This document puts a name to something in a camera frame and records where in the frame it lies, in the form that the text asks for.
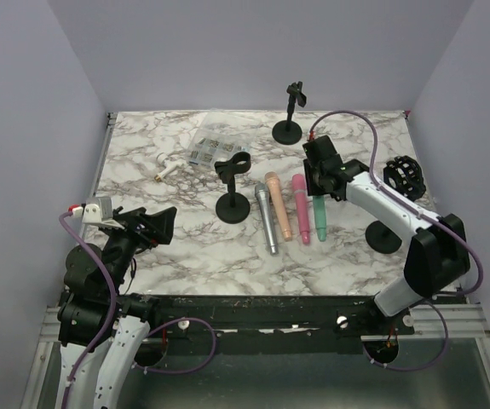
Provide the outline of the pink microphone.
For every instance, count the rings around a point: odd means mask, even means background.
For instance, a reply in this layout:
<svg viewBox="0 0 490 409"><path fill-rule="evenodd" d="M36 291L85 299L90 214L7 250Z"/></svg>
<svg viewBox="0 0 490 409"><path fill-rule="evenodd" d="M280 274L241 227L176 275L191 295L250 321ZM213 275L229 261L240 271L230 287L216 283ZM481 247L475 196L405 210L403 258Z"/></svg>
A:
<svg viewBox="0 0 490 409"><path fill-rule="evenodd" d="M295 174L292 179L292 192L294 194L297 210L297 221L302 242L310 244L310 226L308 218L307 188L304 176Z"/></svg>

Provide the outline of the teal microphone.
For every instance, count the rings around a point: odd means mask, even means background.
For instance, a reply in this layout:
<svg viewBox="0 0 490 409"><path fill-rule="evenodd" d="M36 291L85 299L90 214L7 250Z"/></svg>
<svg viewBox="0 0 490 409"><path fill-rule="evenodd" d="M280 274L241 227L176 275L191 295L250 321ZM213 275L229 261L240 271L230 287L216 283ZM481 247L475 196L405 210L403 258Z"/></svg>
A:
<svg viewBox="0 0 490 409"><path fill-rule="evenodd" d="M326 241L326 204L323 196L313 196L314 225L320 242Z"/></svg>

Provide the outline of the black shock mount stand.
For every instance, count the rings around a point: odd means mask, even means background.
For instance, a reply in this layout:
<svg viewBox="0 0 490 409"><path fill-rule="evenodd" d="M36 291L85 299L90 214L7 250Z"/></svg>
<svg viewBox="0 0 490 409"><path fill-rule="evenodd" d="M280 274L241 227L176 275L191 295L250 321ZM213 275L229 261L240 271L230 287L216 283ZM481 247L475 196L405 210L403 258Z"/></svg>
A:
<svg viewBox="0 0 490 409"><path fill-rule="evenodd" d="M383 168L383 181L412 202L421 199L426 192L422 169L409 156L389 160ZM385 255L397 252L402 244L401 239L380 221L367 227L365 238L372 249Z"/></svg>
<svg viewBox="0 0 490 409"><path fill-rule="evenodd" d="M124 291L121 291L120 294L121 295L125 295L128 293L128 291L130 290L130 287L135 279L135 275L136 275L136 272L137 272L137 260L136 260L136 257L138 255L140 255L142 252L144 252L145 250L142 249L142 250L138 250L135 252L132 260L131 260L131 263L130 263L130 276L129 276L129 279L127 280L127 286L125 288Z"/></svg>

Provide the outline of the black desk mic stand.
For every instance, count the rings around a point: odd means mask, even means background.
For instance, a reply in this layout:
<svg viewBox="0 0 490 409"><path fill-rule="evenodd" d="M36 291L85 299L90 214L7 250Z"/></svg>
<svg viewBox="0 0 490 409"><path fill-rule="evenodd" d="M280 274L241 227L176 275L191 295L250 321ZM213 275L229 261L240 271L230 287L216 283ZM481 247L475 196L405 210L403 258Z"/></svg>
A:
<svg viewBox="0 0 490 409"><path fill-rule="evenodd" d="M297 81L290 84L286 89L289 95L286 108L286 119L279 121L272 128L272 137L279 144L290 146L298 143L303 131L300 125L293 121L293 114L296 106L305 107L307 104L307 96L303 93L303 82Z"/></svg>
<svg viewBox="0 0 490 409"><path fill-rule="evenodd" d="M219 179L228 189L216 202L217 217L228 224L243 222L250 214L251 207L247 197L236 191L235 177L250 170L250 154L237 152L228 161L215 162L214 167Z"/></svg>

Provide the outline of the beige microphone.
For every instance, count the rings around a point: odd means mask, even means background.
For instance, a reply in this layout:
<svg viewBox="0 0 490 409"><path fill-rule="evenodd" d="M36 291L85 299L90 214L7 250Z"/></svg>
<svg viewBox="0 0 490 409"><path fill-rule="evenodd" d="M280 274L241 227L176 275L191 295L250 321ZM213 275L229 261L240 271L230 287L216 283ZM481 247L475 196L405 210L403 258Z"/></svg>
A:
<svg viewBox="0 0 490 409"><path fill-rule="evenodd" d="M281 192L280 179L278 175L273 171L266 173L264 178L265 178L265 183L271 195L271 199L275 209L275 214L277 216L280 225L282 237L284 241L291 241L292 240L291 224L289 222L289 218L285 207L285 202Z"/></svg>

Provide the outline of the silver condenser microphone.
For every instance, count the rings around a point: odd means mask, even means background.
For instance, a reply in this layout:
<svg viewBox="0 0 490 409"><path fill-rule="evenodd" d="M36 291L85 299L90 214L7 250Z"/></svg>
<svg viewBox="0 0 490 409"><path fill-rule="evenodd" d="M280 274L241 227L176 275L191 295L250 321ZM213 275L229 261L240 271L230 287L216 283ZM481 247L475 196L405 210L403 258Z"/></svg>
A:
<svg viewBox="0 0 490 409"><path fill-rule="evenodd" d="M255 185L255 197L262 217L262 225L268 252L271 256L275 256L279 253L278 240L274 229L269 191L264 183L257 183Z"/></svg>

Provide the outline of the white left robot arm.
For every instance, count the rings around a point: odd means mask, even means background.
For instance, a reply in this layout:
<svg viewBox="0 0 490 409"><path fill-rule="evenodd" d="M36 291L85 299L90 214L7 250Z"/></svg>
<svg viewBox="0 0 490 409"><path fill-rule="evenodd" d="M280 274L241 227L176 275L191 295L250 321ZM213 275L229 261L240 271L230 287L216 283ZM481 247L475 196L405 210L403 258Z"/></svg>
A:
<svg viewBox="0 0 490 409"><path fill-rule="evenodd" d="M77 246L65 260L69 293L60 306L58 340L62 408L113 408L144 337L160 328L153 301L123 296L119 287L135 255L168 245L176 207L154 214L124 211L93 199L59 217Z"/></svg>

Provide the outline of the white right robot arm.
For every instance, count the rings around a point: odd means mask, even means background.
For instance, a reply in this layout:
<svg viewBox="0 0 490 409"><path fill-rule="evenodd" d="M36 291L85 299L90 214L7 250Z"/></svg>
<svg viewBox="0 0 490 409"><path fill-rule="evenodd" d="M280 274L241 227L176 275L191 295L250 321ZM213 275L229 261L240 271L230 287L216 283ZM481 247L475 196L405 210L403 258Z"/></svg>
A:
<svg viewBox="0 0 490 409"><path fill-rule="evenodd" d="M364 315L376 334L395 323L395 315L430 298L470 270L463 222L445 217L396 194L370 175L357 159L343 162L329 136L303 144L308 195L348 201L375 217L407 246L402 276L378 292Z"/></svg>

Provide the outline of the small white cylinder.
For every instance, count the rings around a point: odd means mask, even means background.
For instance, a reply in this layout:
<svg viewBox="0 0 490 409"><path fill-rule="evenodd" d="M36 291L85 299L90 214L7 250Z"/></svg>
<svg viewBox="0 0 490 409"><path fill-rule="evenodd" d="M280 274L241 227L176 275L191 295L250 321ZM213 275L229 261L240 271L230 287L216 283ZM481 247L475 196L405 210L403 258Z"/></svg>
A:
<svg viewBox="0 0 490 409"><path fill-rule="evenodd" d="M162 170L154 178L156 182L161 182L166 176L186 165L185 160L170 157L166 153L160 153L156 157L156 162L162 167Z"/></svg>

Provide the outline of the clear plastic parts box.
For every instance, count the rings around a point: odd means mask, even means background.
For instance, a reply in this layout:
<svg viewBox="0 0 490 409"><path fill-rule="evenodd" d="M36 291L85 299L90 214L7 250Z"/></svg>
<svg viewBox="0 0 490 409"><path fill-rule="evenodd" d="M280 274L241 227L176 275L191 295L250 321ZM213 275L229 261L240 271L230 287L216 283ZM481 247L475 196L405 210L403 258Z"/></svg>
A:
<svg viewBox="0 0 490 409"><path fill-rule="evenodd" d="M210 111L190 141L186 160L190 165L213 169L217 161L249 152L261 124L244 112Z"/></svg>

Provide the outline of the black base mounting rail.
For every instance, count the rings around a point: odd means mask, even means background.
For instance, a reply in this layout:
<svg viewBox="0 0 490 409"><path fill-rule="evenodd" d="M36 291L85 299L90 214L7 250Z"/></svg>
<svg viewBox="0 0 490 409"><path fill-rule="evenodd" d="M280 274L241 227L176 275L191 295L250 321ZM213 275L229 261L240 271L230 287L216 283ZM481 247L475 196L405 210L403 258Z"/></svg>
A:
<svg viewBox="0 0 490 409"><path fill-rule="evenodd" d="M371 312L369 296L149 296L118 297L122 315L152 327L141 360L171 356L259 354L359 354L367 338L401 340L416 335L411 311L393 318Z"/></svg>

